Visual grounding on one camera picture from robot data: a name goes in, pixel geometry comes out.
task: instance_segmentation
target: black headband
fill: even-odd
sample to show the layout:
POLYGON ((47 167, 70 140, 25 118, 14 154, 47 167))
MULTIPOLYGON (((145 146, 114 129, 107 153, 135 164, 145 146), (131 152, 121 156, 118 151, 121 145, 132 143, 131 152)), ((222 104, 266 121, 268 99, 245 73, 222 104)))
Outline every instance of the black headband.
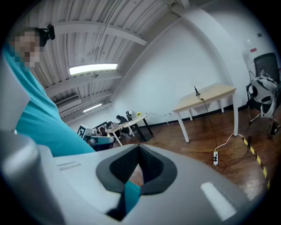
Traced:
POLYGON ((34 28, 34 29, 39 33, 40 47, 44 47, 49 39, 51 40, 55 39, 54 26, 51 24, 47 26, 47 29, 45 28, 34 28))

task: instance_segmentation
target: teal shirt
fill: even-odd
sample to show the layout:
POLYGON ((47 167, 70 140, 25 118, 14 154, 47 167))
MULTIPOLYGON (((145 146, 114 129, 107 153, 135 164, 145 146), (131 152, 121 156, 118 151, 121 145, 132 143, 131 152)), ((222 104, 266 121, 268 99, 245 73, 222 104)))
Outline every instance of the teal shirt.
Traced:
POLYGON ((94 150, 60 118, 57 106, 6 43, 3 54, 17 79, 30 96, 30 101, 16 126, 20 134, 50 148, 54 157, 94 152, 94 150))

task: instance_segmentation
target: wooden floor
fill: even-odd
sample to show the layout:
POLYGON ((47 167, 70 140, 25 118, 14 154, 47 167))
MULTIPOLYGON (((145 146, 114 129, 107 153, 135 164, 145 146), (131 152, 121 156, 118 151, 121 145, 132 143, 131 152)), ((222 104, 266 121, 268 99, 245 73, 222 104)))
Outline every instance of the wooden floor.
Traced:
MULTIPOLYGON (((257 112, 252 112, 252 116, 255 115, 257 115, 257 112)), ((248 137, 253 131, 261 131, 253 133, 252 146, 266 167, 271 181, 280 160, 281 131, 273 136, 272 139, 267 139, 266 133, 270 125, 269 119, 259 118, 248 128, 247 116, 247 110, 239 112, 238 133, 243 137, 248 137)), ((216 133, 217 146, 225 143, 233 133, 233 118, 233 111, 231 110, 210 116, 216 133)), ((276 119, 281 121, 281 110, 277 111, 276 119)), ((185 142, 180 125, 173 123, 169 126, 161 125, 151 127, 154 137, 146 142, 146 144, 167 149, 206 163, 213 157, 213 151, 216 147, 209 118, 206 116, 193 121, 185 121, 184 125, 189 136, 189 143, 185 142)), ((146 128, 141 129, 144 133, 148 133, 146 128)), ((139 135, 136 134, 136 137, 128 140, 123 138, 121 142, 123 145, 139 143, 138 139, 139 135)), ((114 147, 119 147, 119 144, 116 142, 114 147)), ((219 159, 223 160, 226 166, 240 160, 246 152, 247 147, 240 136, 232 137, 226 145, 218 149, 219 159)), ((222 162, 219 163, 221 168, 213 166, 212 163, 213 161, 210 161, 210 167, 218 172, 223 170, 224 164, 222 162)), ((248 151, 248 154, 243 160, 227 167, 222 175, 237 184, 249 199, 253 199, 255 196, 267 190, 263 171, 250 151, 248 151)), ((132 174, 130 181, 139 186, 143 185, 142 172, 139 166, 132 174)))

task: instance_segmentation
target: corrugated ceiling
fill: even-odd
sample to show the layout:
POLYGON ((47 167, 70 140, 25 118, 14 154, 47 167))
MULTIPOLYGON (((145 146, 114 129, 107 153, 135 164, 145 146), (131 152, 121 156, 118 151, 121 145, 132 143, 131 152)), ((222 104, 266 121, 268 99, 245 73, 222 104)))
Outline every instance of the corrugated ceiling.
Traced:
MULTIPOLYGON (((114 15, 111 25, 143 38, 169 12, 170 9, 162 0, 43 0, 27 14, 24 23, 40 28, 46 28, 50 23, 67 21, 108 23, 109 18, 114 15)), ((75 76, 71 77, 69 74, 69 67, 72 66, 103 62, 126 64, 124 60, 134 51, 134 44, 131 40, 108 34, 102 36, 101 33, 56 35, 55 40, 46 44, 40 63, 32 73, 44 88, 48 88, 68 79, 75 79, 75 76)), ((120 80, 94 82, 93 94, 110 90, 114 82, 120 80)), ((91 83, 83 83, 50 97, 58 102, 75 94, 81 98, 90 96, 91 83)))

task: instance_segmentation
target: air conditioner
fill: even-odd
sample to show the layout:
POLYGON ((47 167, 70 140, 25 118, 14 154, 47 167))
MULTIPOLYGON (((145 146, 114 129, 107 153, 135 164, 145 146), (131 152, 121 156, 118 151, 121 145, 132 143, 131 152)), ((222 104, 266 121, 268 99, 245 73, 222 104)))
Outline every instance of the air conditioner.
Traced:
POLYGON ((58 113, 62 113, 65 110, 68 110, 74 106, 77 106, 82 103, 81 98, 79 98, 79 95, 74 95, 69 98, 66 98, 64 100, 61 100, 56 103, 58 108, 58 113))

